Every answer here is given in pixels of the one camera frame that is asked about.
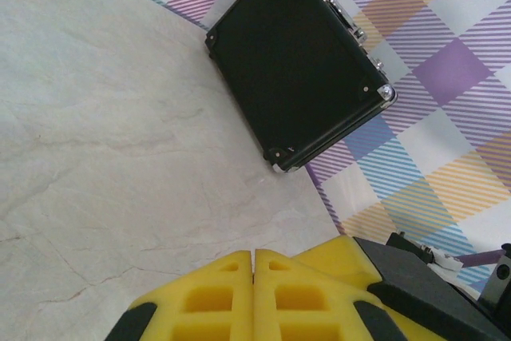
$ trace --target marble tile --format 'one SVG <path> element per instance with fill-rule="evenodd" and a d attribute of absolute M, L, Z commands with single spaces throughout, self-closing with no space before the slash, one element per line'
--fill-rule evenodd
<path fill-rule="evenodd" d="M 2 339 L 103 339 L 139 295 L 238 249 L 336 235 L 278 175 L 203 46 L 149 0 L 6 0 Z"/>

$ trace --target black plastic part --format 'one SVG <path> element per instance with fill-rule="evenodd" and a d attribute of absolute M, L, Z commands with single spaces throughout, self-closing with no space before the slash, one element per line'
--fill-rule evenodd
<path fill-rule="evenodd" d="M 385 103 L 378 88 L 388 80 L 324 0 L 237 0 L 206 45 L 264 156 L 283 171 L 305 165 Z"/>
<path fill-rule="evenodd" d="M 447 340 L 509 340 L 416 255 L 355 238 L 382 276 L 367 290 L 386 306 Z"/>
<path fill-rule="evenodd" d="M 500 265 L 497 268 L 497 278 L 505 280 L 509 277 L 509 267 L 507 265 Z"/>
<path fill-rule="evenodd" d="M 356 301 L 354 306 L 374 341 L 407 341 L 407 338 L 383 309 L 366 301 Z"/>
<path fill-rule="evenodd" d="M 503 244 L 502 250 L 504 250 L 506 257 L 511 259 L 511 244 L 510 243 Z"/>
<path fill-rule="evenodd" d="M 388 245 L 389 247 L 402 249 L 403 251 L 412 252 L 426 264 L 433 262 L 434 257 L 432 252 L 423 251 L 416 244 L 412 243 L 411 241 L 407 240 L 404 236 L 396 232 L 390 235 L 389 239 L 386 241 L 386 245 Z"/>
<path fill-rule="evenodd" d="M 139 341 L 156 311 L 155 303 L 143 303 L 119 318 L 105 341 Z"/>
<path fill-rule="evenodd" d="M 495 312 L 495 320 L 504 328 L 508 337 L 511 337 L 511 285 L 505 289 Z"/>

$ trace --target yellow foam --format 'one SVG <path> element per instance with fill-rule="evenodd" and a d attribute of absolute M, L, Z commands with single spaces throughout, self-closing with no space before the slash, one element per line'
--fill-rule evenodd
<path fill-rule="evenodd" d="M 336 237 L 293 259 L 361 289 L 382 280 L 369 258 L 349 236 Z"/>
<path fill-rule="evenodd" d="M 235 252 L 151 291 L 130 308 L 157 309 L 141 341 L 251 341 L 252 258 Z"/>
<path fill-rule="evenodd" d="M 254 341 L 372 341 L 353 305 L 359 300 L 383 307 L 369 292 L 297 260 L 255 251 Z"/>

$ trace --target white marble surface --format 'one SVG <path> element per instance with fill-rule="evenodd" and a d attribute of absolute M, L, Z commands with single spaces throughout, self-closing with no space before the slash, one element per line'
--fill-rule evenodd
<path fill-rule="evenodd" d="M 149 0 L 2 0 L 0 334 L 103 339 L 216 257 L 335 227 L 265 164 L 203 47 Z"/>

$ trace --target black case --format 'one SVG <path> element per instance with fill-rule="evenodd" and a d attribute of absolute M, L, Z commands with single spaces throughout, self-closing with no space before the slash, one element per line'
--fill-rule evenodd
<path fill-rule="evenodd" d="M 329 148 L 397 98 L 335 0 L 237 0 L 210 57 L 277 171 Z"/>

